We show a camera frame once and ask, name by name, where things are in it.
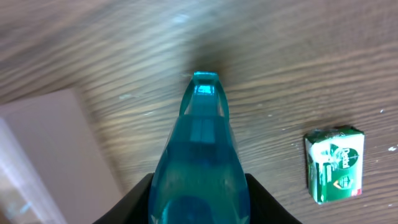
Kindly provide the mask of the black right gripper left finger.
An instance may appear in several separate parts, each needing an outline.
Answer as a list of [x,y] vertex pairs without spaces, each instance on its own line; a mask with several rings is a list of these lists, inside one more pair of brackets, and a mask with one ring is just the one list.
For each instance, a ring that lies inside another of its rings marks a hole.
[[153,173],[147,174],[93,224],[148,224],[148,201],[153,176]]

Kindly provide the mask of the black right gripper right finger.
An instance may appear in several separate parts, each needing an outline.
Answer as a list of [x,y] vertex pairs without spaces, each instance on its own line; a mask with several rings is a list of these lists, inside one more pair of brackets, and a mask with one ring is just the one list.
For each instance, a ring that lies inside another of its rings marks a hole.
[[250,196],[250,224],[302,224],[251,174],[245,174]]

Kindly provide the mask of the blue mouthwash bottle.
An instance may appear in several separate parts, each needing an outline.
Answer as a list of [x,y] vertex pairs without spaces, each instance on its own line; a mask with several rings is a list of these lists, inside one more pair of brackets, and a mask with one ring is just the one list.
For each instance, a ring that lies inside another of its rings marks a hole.
[[152,179],[149,223],[249,223],[247,181],[219,76],[195,72]]

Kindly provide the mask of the green white soap bar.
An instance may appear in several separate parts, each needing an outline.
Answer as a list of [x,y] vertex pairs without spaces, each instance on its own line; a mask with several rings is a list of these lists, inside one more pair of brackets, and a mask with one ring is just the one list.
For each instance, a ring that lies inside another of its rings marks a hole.
[[316,129],[303,137],[309,194],[318,204],[361,195],[364,132],[353,126]]

